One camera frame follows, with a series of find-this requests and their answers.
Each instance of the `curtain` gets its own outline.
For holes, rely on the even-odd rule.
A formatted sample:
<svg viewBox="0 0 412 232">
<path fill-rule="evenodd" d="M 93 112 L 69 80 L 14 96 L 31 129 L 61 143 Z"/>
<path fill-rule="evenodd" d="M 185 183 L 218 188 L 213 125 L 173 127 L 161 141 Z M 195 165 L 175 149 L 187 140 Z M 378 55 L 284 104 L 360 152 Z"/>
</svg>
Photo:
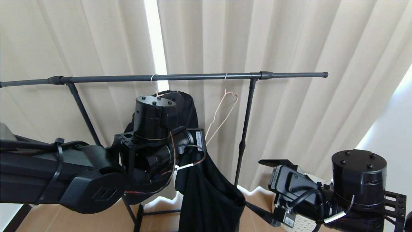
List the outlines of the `curtain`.
<svg viewBox="0 0 412 232">
<path fill-rule="evenodd" d="M 267 186 L 260 159 L 290 159 L 310 174 L 332 177 L 331 156 L 354 149 L 412 63 L 410 1 L 158 1 L 169 74 L 322 72 L 329 77 L 256 84 L 239 184 Z M 219 170 L 234 181 L 248 80 L 227 80 L 240 94 L 235 113 L 210 142 Z M 209 126 L 222 80 L 174 81 L 191 94 L 200 125 Z M 214 131 L 234 102 L 229 96 Z"/>
<path fill-rule="evenodd" d="M 260 159 L 290 159 L 323 179 L 330 157 L 353 149 L 412 63 L 412 2 L 348 0 L 158 1 L 169 74 L 328 71 L 328 78 L 259 80 L 239 184 L 267 186 Z M 0 1 L 0 81 L 154 74 L 141 0 Z M 171 81 L 191 94 L 207 128 L 222 80 Z M 208 145 L 234 181 L 249 80 L 227 80 L 239 101 Z M 150 83 L 76 84 L 103 145 L 124 130 Z M 211 133 L 235 98 L 228 96 Z M 54 142 L 92 137 L 66 86 L 0 90 L 13 133 Z"/>
</svg>

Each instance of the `wooden floor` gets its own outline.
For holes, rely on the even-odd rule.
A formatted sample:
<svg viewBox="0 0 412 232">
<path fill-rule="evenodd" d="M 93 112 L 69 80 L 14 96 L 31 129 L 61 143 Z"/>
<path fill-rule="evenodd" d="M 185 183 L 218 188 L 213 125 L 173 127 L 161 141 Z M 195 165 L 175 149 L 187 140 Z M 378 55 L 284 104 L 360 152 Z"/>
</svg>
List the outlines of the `wooden floor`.
<svg viewBox="0 0 412 232">
<path fill-rule="evenodd" d="M 255 190 L 246 193 L 248 202 L 271 211 L 273 195 L 265 190 Z M 182 195 L 178 195 L 174 202 L 160 199 L 145 205 L 145 212 L 178 209 Z M 138 205 L 132 206 L 137 213 Z M 179 213 L 144 216 L 141 232 L 172 232 L 179 227 Z M 122 201 L 96 214 L 80 214 L 60 205 L 39 205 L 33 208 L 22 222 L 17 232 L 105 232 L 119 231 L 132 232 L 134 228 L 129 213 Z M 241 232 L 284 232 L 280 227 L 271 227 L 259 216 L 245 207 L 240 219 Z"/>
</svg>

